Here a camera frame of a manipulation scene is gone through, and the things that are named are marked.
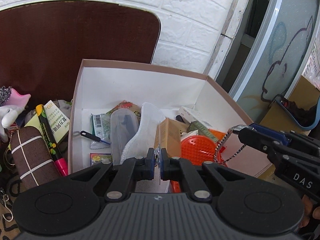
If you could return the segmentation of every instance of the tinsel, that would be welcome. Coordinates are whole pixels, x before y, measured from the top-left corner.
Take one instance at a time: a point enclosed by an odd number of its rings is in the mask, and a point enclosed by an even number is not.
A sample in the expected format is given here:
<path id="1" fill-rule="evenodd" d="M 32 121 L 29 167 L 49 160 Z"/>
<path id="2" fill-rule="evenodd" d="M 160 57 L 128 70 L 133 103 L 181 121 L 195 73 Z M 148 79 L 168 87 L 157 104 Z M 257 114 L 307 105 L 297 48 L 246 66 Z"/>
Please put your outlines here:
<path id="1" fill-rule="evenodd" d="M 11 96 L 11 87 L 6 88 L 5 86 L 0 88 L 0 106 L 3 106 L 8 102 Z"/>

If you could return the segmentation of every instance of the barcode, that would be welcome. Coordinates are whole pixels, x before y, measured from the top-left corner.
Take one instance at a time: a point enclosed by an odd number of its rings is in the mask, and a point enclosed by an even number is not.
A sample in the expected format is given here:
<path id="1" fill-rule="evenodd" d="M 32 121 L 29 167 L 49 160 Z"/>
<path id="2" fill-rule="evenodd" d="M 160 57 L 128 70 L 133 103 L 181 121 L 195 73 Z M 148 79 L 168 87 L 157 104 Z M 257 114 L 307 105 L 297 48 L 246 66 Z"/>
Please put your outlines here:
<path id="1" fill-rule="evenodd" d="M 101 127 L 101 119 L 100 119 L 100 115 L 96 115 L 95 116 L 96 119 L 96 127 Z"/>

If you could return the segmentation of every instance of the plastic container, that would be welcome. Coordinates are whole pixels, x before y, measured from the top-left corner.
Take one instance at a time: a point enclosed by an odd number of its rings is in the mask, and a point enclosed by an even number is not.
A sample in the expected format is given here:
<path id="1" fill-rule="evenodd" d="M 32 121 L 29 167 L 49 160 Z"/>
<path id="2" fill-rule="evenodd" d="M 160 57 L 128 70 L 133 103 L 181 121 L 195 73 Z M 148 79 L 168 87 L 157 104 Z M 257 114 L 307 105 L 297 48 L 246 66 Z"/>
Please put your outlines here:
<path id="1" fill-rule="evenodd" d="M 201 166 L 204 161 L 213 161 L 216 144 L 206 136 L 193 135 L 181 142 L 181 157 L 191 161 L 193 165 Z M 218 163 L 223 163 L 220 152 Z"/>
<path id="2" fill-rule="evenodd" d="M 114 165 L 120 164 L 121 154 L 139 128 L 137 116 L 128 109 L 119 109 L 110 117 L 111 155 Z"/>
<path id="3" fill-rule="evenodd" d="M 226 135 L 226 133 L 224 132 L 220 132 L 220 131 L 217 131 L 217 130 L 213 130 L 213 129 L 209 129 L 209 131 L 219 139 L 219 141 L 222 140 L 222 138 Z"/>

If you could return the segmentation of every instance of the white cloth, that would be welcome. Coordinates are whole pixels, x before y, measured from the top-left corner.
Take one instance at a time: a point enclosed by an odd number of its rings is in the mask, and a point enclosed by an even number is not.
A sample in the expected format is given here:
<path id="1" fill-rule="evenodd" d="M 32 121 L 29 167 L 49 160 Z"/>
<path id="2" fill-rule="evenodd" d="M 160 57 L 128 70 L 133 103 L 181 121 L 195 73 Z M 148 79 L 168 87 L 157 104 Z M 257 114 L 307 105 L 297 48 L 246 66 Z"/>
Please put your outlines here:
<path id="1" fill-rule="evenodd" d="M 143 103 L 141 120 L 135 136 L 126 144 L 121 155 L 122 164 L 125 159 L 142 156 L 146 157 L 148 149 L 155 144 L 157 126 L 165 119 L 160 109 L 151 103 Z"/>
<path id="2" fill-rule="evenodd" d="M 188 132 L 188 133 L 183 132 L 180 140 L 183 141 L 185 138 L 188 138 L 188 137 L 193 136 L 193 135 L 198 135 L 198 134 L 199 134 L 198 130 L 191 131 L 191 132 Z"/>
<path id="3" fill-rule="evenodd" d="M 18 115 L 22 113 L 24 107 L 8 105 L 8 106 L 0 106 L 0 139 L 3 142 L 8 141 L 8 136 L 4 132 L 4 129 L 10 128 L 10 125 L 14 123 L 17 119 Z"/>

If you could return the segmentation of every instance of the white label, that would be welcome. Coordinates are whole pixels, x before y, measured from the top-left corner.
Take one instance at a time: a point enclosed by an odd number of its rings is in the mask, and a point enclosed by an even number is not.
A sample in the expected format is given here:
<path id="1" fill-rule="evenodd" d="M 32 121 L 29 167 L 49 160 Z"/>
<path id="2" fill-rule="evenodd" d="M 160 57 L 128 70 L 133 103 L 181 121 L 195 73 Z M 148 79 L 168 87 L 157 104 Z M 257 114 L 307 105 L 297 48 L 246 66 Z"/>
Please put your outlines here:
<path id="1" fill-rule="evenodd" d="M 93 115 L 93 128 L 95 135 L 98 136 L 100 139 L 104 139 L 104 131 L 101 125 L 100 114 Z"/>

